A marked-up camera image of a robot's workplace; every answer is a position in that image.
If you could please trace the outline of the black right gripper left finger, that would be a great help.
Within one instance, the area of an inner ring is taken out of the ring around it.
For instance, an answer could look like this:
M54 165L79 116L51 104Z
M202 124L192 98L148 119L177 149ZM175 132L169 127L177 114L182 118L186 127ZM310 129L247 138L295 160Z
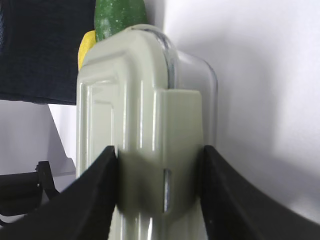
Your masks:
M2 240L106 240L118 197L119 161L107 146L67 189L0 230Z

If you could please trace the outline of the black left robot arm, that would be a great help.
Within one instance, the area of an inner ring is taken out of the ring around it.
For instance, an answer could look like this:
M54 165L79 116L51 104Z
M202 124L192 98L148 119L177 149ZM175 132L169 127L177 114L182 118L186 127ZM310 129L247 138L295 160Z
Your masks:
M50 163L40 161L34 172L0 176L0 214L5 217L28 214L41 206L43 195L58 196Z

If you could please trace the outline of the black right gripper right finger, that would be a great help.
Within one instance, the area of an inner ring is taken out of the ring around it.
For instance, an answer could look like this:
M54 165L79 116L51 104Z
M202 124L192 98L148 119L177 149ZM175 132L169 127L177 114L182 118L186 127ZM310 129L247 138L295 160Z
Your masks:
M210 240L318 240L319 224L277 203L211 145L201 159L201 209Z

